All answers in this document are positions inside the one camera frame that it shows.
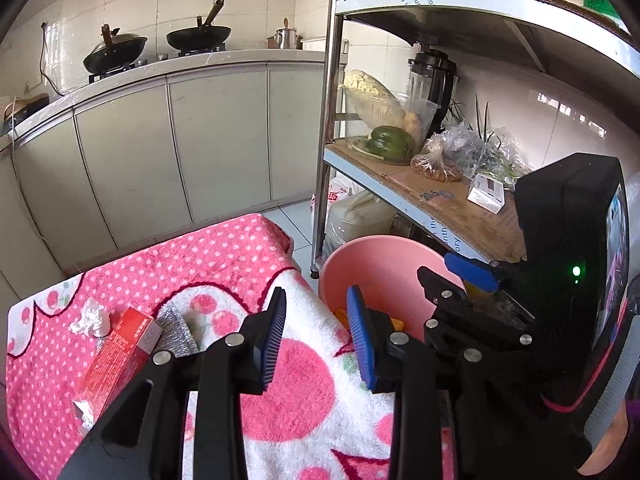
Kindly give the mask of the person's right hand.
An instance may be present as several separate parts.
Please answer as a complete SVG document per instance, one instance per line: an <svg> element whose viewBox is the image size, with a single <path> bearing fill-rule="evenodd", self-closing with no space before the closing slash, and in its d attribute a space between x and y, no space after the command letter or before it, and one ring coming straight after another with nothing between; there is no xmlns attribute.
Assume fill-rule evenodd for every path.
<svg viewBox="0 0 640 480"><path fill-rule="evenodd" d="M610 466L627 437L628 417L626 412L626 402L620 404L620 408L612 421L612 424L605 431L603 438L588 460L578 469L578 472L585 477L594 476L605 471Z"/></svg>

